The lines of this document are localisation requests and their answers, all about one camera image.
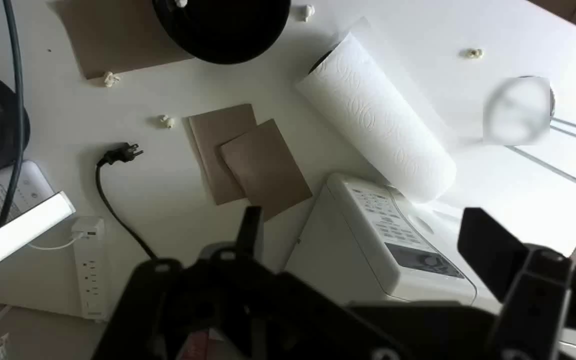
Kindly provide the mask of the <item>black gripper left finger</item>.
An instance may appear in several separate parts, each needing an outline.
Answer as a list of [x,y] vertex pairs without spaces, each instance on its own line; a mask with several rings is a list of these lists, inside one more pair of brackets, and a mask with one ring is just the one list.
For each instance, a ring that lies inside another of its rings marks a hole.
[[261,252],[261,208],[247,206],[235,236],[235,248],[242,254],[257,257]]

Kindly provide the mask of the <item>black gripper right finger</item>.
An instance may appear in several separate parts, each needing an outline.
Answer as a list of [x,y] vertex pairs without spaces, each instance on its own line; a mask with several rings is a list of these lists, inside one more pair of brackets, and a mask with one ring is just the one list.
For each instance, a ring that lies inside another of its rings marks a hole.
[[505,298],[528,259],[528,248],[482,208],[463,211],[457,252],[495,301]]

